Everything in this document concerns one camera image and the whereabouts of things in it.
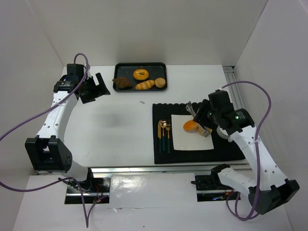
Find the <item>metal tongs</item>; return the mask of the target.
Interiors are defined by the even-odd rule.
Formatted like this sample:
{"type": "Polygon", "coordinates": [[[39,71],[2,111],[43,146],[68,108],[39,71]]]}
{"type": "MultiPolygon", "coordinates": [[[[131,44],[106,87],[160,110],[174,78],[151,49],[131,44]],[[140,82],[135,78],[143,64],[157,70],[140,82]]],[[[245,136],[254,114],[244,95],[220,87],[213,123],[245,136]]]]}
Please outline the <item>metal tongs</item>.
{"type": "Polygon", "coordinates": [[[187,112],[189,112],[189,113],[193,116],[193,118],[195,118],[196,112],[194,111],[193,105],[192,105],[191,102],[188,102],[188,103],[186,104],[185,109],[186,109],[187,112]]]}

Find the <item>orange bun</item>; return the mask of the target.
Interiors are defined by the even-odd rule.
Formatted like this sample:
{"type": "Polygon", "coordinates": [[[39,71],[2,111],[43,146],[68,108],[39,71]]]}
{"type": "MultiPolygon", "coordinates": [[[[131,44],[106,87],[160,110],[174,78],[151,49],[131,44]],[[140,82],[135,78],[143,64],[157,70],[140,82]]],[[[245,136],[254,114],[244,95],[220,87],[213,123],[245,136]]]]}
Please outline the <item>orange bun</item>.
{"type": "Polygon", "coordinates": [[[193,120],[186,121],[183,125],[183,129],[185,131],[193,131],[197,129],[197,127],[198,127],[198,124],[194,122],[193,120]]]}

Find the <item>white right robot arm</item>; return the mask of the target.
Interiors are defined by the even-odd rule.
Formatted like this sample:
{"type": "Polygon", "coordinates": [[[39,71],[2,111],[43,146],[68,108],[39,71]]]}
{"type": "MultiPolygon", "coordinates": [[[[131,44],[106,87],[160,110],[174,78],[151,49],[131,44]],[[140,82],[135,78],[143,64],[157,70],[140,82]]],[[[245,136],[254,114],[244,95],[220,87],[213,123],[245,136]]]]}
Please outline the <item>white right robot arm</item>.
{"type": "Polygon", "coordinates": [[[244,154],[255,180],[227,164],[211,169],[210,176],[216,184],[229,186],[247,197],[253,211],[264,215],[289,202],[299,191],[298,182],[288,179],[272,159],[250,114],[245,109],[235,110],[227,91],[209,94],[194,121],[208,128],[222,129],[244,154]]]}

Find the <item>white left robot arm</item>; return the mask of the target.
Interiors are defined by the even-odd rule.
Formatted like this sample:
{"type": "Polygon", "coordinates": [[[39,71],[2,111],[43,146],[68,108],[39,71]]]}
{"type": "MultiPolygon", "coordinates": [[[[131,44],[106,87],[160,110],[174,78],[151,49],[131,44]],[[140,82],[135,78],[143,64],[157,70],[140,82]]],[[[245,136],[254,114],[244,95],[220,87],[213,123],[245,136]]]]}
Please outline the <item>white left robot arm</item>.
{"type": "Polygon", "coordinates": [[[60,172],[89,188],[93,185],[92,170],[73,160],[72,153],[64,144],[64,134],[79,100],[90,103],[110,92],[100,73],[92,77],[81,64],[66,67],[67,74],[54,85],[51,110],[43,126],[34,138],[26,140],[25,148],[34,170],[60,172]]]}

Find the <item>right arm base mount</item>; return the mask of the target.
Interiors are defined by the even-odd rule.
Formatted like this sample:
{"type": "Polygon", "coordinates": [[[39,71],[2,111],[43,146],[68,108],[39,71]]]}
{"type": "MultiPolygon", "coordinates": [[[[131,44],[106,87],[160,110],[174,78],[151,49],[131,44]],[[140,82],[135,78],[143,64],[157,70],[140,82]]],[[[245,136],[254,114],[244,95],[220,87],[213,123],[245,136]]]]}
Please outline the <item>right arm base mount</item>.
{"type": "Polygon", "coordinates": [[[235,200],[237,191],[218,183],[211,175],[195,175],[191,184],[196,187],[198,202],[216,202],[235,200]]]}

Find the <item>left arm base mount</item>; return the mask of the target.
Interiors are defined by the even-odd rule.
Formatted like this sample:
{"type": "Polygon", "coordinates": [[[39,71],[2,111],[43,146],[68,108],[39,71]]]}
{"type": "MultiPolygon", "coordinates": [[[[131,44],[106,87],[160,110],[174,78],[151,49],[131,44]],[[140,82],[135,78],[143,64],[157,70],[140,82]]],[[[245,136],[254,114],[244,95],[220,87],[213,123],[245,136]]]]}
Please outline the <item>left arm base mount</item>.
{"type": "MultiPolygon", "coordinates": [[[[64,203],[66,205],[82,204],[81,192],[73,180],[66,181],[66,194],[64,203]]],[[[85,204],[108,204],[110,201],[111,177],[93,178],[93,184],[88,189],[81,189],[85,204]]]]}

